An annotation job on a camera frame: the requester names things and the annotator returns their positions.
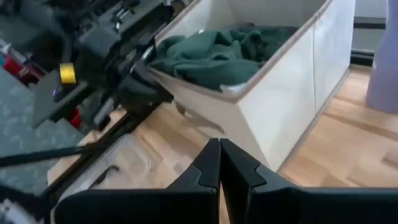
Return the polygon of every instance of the purple object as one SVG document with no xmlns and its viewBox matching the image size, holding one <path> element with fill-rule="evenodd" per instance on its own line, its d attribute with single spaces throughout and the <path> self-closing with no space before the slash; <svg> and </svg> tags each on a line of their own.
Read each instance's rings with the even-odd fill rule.
<svg viewBox="0 0 398 224">
<path fill-rule="evenodd" d="M 375 110 L 398 113 L 398 0 L 388 0 L 389 18 L 374 56 L 366 103 Z"/>
</svg>

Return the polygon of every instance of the wooden floor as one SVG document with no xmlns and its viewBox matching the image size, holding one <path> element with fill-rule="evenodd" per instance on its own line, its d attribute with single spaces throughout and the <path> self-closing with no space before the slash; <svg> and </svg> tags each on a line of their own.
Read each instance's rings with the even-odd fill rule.
<svg viewBox="0 0 398 224">
<path fill-rule="evenodd" d="M 398 117 L 366 107 L 368 81 L 367 72 L 351 71 L 280 175 L 302 186 L 398 186 Z M 166 187 L 174 181 L 209 139 L 190 128 L 174 105 L 166 104 L 154 111 L 132 135 L 151 160 L 147 179 L 138 187 L 151 188 Z M 92 140 L 90 135 L 83 142 Z M 76 157 L 70 157 L 60 161 L 49 171 L 49 183 L 75 160 Z M 221 223 L 228 223 L 225 211 L 221 199 Z"/>
</svg>

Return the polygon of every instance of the green cloth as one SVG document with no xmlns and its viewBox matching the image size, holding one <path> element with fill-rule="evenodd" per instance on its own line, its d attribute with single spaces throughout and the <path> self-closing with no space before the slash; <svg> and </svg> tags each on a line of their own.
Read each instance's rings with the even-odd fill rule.
<svg viewBox="0 0 398 224">
<path fill-rule="evenodd" d="M 247 27 L 173 36 L 159 44 L 150 66 L 220 91 L 220 85 L 247 82 L 295 31 L 294 27 Z"/>
</svg>

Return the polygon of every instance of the clear plastic tray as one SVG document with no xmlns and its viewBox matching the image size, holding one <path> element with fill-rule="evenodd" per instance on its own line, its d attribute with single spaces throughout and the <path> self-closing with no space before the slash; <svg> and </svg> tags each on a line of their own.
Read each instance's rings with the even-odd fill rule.
<svg viewBox="0 0 398 224">
<path fill-rule="evenodd" d="M 134 189 L 143 187 L 151 158 L 140 142 L 125 134 L 87 169 L 61 196 L 87 189 Z"/>
</svg>

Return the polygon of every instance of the yellow label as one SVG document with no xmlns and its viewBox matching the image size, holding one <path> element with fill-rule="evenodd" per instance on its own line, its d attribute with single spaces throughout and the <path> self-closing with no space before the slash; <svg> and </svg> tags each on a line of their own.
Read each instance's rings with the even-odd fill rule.
<svg viewBox="0 0 398 224">
<path fill-rule="evenodd" d="M 61 82 L 64 84 L 76 83 L 75 68 L 72 63 L 60 64 Z"/>
</svg>

